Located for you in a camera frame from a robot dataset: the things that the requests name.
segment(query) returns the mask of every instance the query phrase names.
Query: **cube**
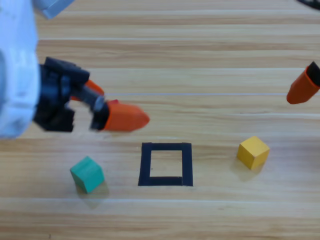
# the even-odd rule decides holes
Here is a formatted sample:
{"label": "cube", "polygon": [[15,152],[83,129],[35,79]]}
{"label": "cube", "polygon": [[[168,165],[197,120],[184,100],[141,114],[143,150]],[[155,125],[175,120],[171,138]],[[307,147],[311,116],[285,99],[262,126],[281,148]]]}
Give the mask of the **cube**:
{"label": "cube", "polygon": [[72,178],[86,194],[104,182],[102,168],[90,157],[85,157],[70,169]]}
{"label": "cube", "polygon": [[266,162],[269,152],[270,148],[257,136],[253,136],[240,143],[237,158],[253,170]]}

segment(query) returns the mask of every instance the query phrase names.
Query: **orange gripper fingertip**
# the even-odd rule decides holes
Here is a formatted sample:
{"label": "orange gripper fingertip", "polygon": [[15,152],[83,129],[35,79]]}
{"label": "orange gripper fingertip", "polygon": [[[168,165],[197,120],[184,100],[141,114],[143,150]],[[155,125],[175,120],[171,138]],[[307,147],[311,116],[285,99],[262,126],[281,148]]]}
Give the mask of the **orange gripper fingertip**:
{"label": "orange gripper fingertip", "polygon": [[[98,86],[97,84],[95,84],[93,81],[88,80],[88,81],[85,83],[85,85],[86,85],[88,88],[90,88],[91,90],[94,90],[95,92],[97,92],[98,94],[100,94],[100,95],[105,95],[104,90],[103,90],[100,86]],[[73,101],[79,101],[79,99],[78,99],[77,97],[75,97],[75,96],[71,96],[71,100],[73,100]]]}
{"label": "orange gripper fingertip", "polygon": [[149,116],[138,106],[129,104],[108,104],[109,118],[105,131],[132,132],[145,127]]}
{"label": "orange gripper fingertip", "polygon": [[306,68],[304,72],[292,83],[290,90],[286,96],[286,100],[290,104],[301,104],[307,102],[320,89],[307,75]]}
{"label": "orange gripper fingertip", "polygon": [[119,100],[118,99],[114,99],[114,100],[110,100],[110,101],[107,101],[108,104],[118,104],[119,103]]}
{"label": "orange gripper fingertip", "polygon": [[97,84],[95,84],[93,81],[88,80],[85,84],[88,88],[96,91],[100,95],[105,95],[105,91]]}

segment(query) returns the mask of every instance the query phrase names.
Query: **green cube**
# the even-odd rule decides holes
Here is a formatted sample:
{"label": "green cube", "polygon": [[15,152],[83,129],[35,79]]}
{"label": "green cube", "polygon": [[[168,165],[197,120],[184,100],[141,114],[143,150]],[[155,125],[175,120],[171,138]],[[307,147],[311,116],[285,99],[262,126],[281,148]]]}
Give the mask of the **green cube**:
{"label": "green cube", "polygon": [[104,182],[102,168],[90,157],[85,157],[70,169],[74,182],[86,193],[91,193]]}

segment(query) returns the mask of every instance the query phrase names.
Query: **black square outline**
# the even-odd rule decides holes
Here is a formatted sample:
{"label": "black square outline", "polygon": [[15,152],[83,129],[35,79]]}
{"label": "black square outline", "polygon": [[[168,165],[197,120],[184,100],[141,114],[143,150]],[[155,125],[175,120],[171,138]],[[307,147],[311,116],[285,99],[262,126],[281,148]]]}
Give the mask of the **black square outline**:
{"label": "black square outline", "polygon": [[[182,176],[150,176],[152,151],[182,151]],[[193,185],[191,143],[142,143],[138,186],[192,187]]]}

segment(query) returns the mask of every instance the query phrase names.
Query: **wooden table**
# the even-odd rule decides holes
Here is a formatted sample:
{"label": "wooden table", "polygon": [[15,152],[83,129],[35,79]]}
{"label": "wooden table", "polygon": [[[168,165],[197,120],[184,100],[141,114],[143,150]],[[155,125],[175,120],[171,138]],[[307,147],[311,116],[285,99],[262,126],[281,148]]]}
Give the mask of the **wooden table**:
{"label": "wooden table", "polygon": [[[46,56],[91,72],[107,98],[149,125],[73,133],[31,125],[0,143],[1,240],[319,240],[320,96],[289,105],[290,84],[320,57],[320,12],[294,0],[77,0],[37,17]],[[239,144],[270,147],[247,169]],[[138,186],[142,142],[192,143],[193,187]],[[83,194],[85,156],[105,183]],[[181,154],[152,154],[152,176],[180,176]]]}

